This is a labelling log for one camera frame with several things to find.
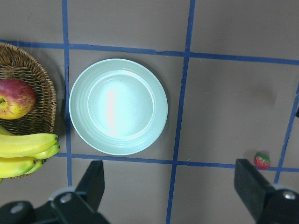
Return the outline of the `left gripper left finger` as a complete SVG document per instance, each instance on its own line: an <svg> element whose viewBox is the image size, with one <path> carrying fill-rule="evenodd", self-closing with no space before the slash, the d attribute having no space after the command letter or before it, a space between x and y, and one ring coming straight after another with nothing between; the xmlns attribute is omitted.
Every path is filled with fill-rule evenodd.
<svg viewBox="0 0 299 224"><path fill-rule="evenodd" d="M57 195L51 208L61 224L103 224L98 212L103 194L103 162L92 161L77 187Z"/></svg>

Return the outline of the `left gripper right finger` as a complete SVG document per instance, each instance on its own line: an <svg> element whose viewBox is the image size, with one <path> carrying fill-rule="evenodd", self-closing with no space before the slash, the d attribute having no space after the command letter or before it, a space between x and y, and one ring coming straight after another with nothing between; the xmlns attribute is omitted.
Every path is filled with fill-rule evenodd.
<svg viewBox="0 0 299 224"><path fill-rule="evenodd" d="M235 161L234 188L256 224L299 222L299 193L273 186L246 159Z"/></svg>

